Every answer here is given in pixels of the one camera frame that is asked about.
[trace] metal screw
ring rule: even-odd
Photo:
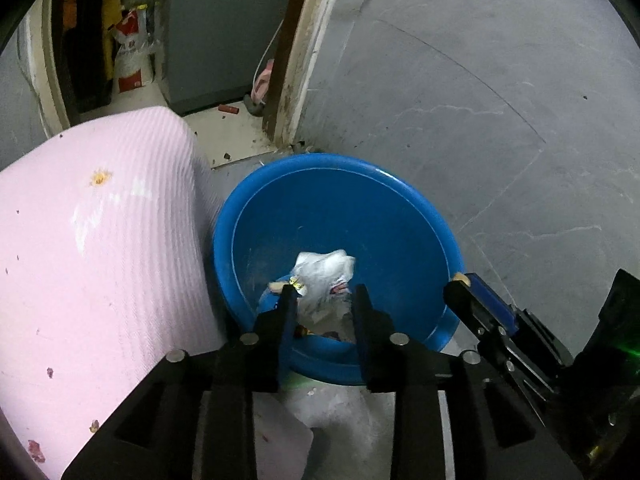
[[[404,346],[409,342],[409,336],[402,332],[393,332],[392,335],[389,336],[389,341],[394,345]]]
[[[462,354],[462,359],[465,363],[470,365],[477,365],[480,363],[480,354],[478,352],[474,352],[473,350],[467,350]]]
[[[179,348],[175,348],[173,350],[169,350],[165,356],[166,360],[170,363],[179,363],[184,359],[185,353],[184,350],[180,350]]]
[[[245,332],[240,336],[243,345],[251,346],[260,341],[260,337],[255,332]]]

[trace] pink cloth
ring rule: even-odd
[[[80,124],[0,173],[0,407],[50,480],[167,351],[224,342],[210,178],[161,107]]]

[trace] white cable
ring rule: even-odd
[[[273,36],[271,37],[271,41],[269,42],[269,44],[267,45],[267,48],[264,49],[264,52],[262,53],[262,57],[260,58],[260,61],[258,62],[258,66],[255,67],[255,72],[254,72],[254,83],[251,85],[251,89],[253,91],[253,89],[255,88],[255,80],[258,77],[258,70],[260,70],[260,66],[262,65],[262,62],[264,61],[264,56],[267,55],[267,52],[269,51],[269,49],[271,48],[271,43],[273,43],[273,40],[276,39],[276,36],[278,35],[279,31],[280,31],[280,27],[282,27],[282,22],[284,20],[280,20],[280,25],[278,25],[278,28],[276,29],[276,31],[273,33]]]

